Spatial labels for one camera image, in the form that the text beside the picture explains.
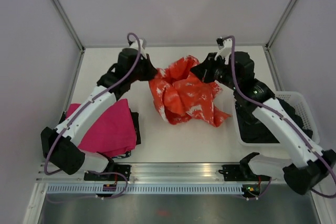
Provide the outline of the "orange white-speckled trousers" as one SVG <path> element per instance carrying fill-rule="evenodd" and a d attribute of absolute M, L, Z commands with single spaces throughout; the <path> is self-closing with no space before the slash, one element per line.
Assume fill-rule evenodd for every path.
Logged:
<path fill-rule="evenodd" d="M 219 127 L 231 117 L 214 104 L 223 89 L 215 82 L 203 83 L 191 73 L 199 64 L 191 55 L 182 57 L 165 69 L 158 68 L 149 81 L 154 107 L 165 122 L 177 125 L 197 119 Z"/>

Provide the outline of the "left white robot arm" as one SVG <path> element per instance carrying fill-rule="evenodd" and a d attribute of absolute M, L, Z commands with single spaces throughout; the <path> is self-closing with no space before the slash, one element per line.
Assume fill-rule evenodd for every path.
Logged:
<path fill-rule="evenodd" d="M 102 180 L 110 180 L 114 175 L 112 160 L 78 146 L 97 119 L 130 90 L 133 82 L 152 80 L 157 72 L 143 46 L 122 49 L 117 63 L 100 77 L 86 101 L 54 129 L 46 127 L 41 132 L 44 173 L 52 175 L 48 171 L 48 164 L 52 163 L 58 172 L 68 175 L 85 169 Z"/>

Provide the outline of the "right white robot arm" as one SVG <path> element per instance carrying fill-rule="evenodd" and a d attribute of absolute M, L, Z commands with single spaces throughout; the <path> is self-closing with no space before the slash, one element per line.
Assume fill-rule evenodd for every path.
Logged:
<path fill-rule="evenodd" d="M 283 179 L 294 192 L 304 195 L 326 177 L 335 178 L 335 151 L 321 148 L 297 125 L 271 89 L 255 78 L 254 66 L 246 52 L 226 57 L 210 53 L 191 73 L 204 83 L 217 81 L 230 88 L 245 121 L 260 122 L 290 157 L 251 153 L 240 160 L 240 176 L 246 180 L 257 175 Z"/>

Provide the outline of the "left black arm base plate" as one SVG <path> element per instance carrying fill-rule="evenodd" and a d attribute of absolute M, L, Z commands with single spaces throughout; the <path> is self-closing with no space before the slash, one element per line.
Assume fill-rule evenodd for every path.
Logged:
<path fill-rule="evenodd" d="M 131 165 L 112 164 L 102 173 L 87 172 L 84 175 L 84 181 L 91 182 L 115 182 L 129 180 L 131 174 Z"/>

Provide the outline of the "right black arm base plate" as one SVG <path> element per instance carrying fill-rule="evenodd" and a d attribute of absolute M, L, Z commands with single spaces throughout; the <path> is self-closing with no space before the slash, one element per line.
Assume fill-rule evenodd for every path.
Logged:
<path fill-rule="evenodd" d="M 222 165 L 218 172 L 225 182 L 268 182 L 270 180 L 268 176 L 243 173 L 238 164 Z"/>

